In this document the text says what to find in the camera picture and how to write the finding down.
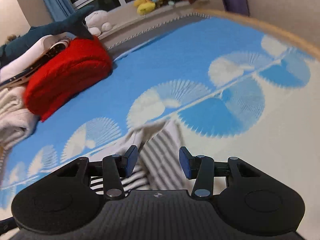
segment silver screw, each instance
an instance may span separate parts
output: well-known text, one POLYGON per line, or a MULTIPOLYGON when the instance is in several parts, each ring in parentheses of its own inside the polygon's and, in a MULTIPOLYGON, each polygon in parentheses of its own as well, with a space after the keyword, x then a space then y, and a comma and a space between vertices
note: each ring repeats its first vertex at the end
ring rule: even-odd
POLYGON ((198 196, 198 197, 207 197, 207 196, 210 195, 210 191, 207 190, 207 189, 204 189, 204 188, 197 189, 195 191, 195 195, 198 196))
POLYGON ((109 189, 106 194, 109 196, 109 197, 119 197, 121 194, 122 194, 122 191, 117 189, 117 188, 112 188, 112 189, 109 189))

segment wooden edge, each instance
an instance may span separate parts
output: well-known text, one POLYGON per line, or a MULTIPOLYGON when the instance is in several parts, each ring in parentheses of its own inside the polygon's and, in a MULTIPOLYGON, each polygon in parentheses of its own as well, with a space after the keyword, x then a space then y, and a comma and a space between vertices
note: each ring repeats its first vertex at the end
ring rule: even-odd
POLYGON ((229 13, 225 11, 201 9, 201 8, 196 8, 195 11, 198 13, 204 13, 204 14, 216 16, 219 18, 229 19, 229 20, 238 22, 240 24, 250 26, 254 29, 270 34, 271 36, 274 36, 275 38, 283 42, 290 43, 293 46, 296 46, 297 48, 307 52, 311 56, 320 60, 320 48, 306 41, 305 39, 300 38, 299 36, 293 33, 290 33, 284 29, 281 29, 279 27, 276 27, 272 24, 257 20, 255 18, 250 18, 247 16, 242 16, 240 14, 229 13))

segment blue and white bedding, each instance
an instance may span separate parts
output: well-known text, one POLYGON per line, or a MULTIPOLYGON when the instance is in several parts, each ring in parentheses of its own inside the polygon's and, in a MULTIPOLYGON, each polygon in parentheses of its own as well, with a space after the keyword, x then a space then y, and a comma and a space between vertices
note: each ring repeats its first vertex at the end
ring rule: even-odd
MULTIPOLYGON (((39 123, 12 150, 0 190, 3 210, 20 190, 61 165, 82 155, 101 160, 99 151, 129 128, 160 118, 180 123, 191 153, 217 161, 237 155, 304 197, 286 173, 266 166, 286 150, 272 141, 282 132, 268 125, 278 127, 281 121, 272 116, 309 86, 310 66, 317 64, 312 57, 252 28, 211 18, 152 40, 116 64, 110 77, 39 123)), ((292 118, 287 122, 296 122, 292 118)))

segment window sill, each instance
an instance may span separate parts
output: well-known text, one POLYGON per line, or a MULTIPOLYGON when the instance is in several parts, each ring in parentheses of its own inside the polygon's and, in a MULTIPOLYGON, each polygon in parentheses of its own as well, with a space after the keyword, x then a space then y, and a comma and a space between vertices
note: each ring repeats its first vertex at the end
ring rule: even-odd
MULTIPOLYGON (((197 0, 196 2, 197 3, 199 3, 199 2, 204 3, 204 2, 208 2, 208 1, 209 0, 197 0)), ((171 5, 163 6, 163 7, 156 9, 156 10, 152 11, 151 13, 146 14, 144 16, 139 16, 136 14, 135 16, 129 17, 129 19, 126 19, 126 21, 123 21, 119 24, 113 25, 113 28, 110 31, 103 32, 98 38, 99 38, 99 40, 102 40, 102 39, 106 38, 107 36, 117 32, 125 27, 133 25, 137 22, 143 21, 145 19, 151 18, 151 17, 158 15, 158 14, 161 14, 161 13, 170 11, 174 8, 182 8, 182 7, 189 6, 189 5, 190 5, 189 1, 181 1, 181 2, 177 2, 174 6, 171 6, 171 5)), ((131 3, 127 4, 127 6, 133 7, 133 5, 131 3)), ((121 13, 121 11, 124 12, 124 10, 125 10, 125 8, 120 8, 119 10, 117 10, 117 13, 121 13)))

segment ribbed black surface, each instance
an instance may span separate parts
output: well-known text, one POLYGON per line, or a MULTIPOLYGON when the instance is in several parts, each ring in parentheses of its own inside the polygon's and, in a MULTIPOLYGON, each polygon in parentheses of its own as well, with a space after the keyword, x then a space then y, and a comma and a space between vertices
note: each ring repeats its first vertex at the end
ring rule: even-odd
POLYGON ((79 230, 56 236, 21 230, 12 239, 301 240, 293 232, 272 237, 239 232, 225 224, 209 202, 193 200, 185 190, 133 190, 123 200, 107 202, 100 214, 79 230))

